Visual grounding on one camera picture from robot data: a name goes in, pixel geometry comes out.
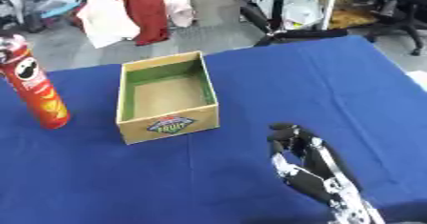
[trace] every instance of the chair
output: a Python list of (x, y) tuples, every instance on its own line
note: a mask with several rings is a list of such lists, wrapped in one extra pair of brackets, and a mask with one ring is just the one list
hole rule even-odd
[(406, 16), (403, 18), (396, 17), (380, 17), (381, 25), (379, 28), (374, 28), (366, 38), (375, 42), (380, 35), (387, 34), (394, 30), (403, 30), (414, 39), (416, 48), (412, 51), (412, 55), (420, 56), (424, 47), (424, 43), (419, 36), (417, 29), (427, 29), (427, 24), (422, 24), (416, 20), (417, 10), (422, 6), (427, 6), (427, 0), (397, 0), (398, 4), (404, 8)]

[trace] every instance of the metal robotic arm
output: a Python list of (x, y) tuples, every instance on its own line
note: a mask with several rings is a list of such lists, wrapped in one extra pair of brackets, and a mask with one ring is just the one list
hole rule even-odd
[[(296, 191), (331, 208), (333, 224), (384, 224), (339, 155), (327, 142), (292, 124), (274, 124), (269, 136), (277, 174)], [(301, 166), (289, 163), (285, 152), (298, 157)]]

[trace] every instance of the red can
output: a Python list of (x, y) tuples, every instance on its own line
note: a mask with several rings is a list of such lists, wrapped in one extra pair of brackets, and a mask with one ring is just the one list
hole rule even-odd
[(70, 120), (64, 102), (32, 56), (23, 36), (0, 37), (0, 72), (43, 127), (57, 129)]

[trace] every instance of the black fingertip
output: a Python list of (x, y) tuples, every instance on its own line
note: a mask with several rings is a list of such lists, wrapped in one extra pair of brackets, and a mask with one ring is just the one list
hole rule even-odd
[(273, 123), (269, 127), (270, 127), (271, 130), (282, 130), (282, 129), (289, 129), (293, 125), (294, 124), (292, 124), (292, 123), (279, 122), (279, 123)]

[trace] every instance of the cardboard box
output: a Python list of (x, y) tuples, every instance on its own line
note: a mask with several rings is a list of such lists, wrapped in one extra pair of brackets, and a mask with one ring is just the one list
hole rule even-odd
[(127, 144), (219, 127), (202, 53), (123, 64), (116, 123)]

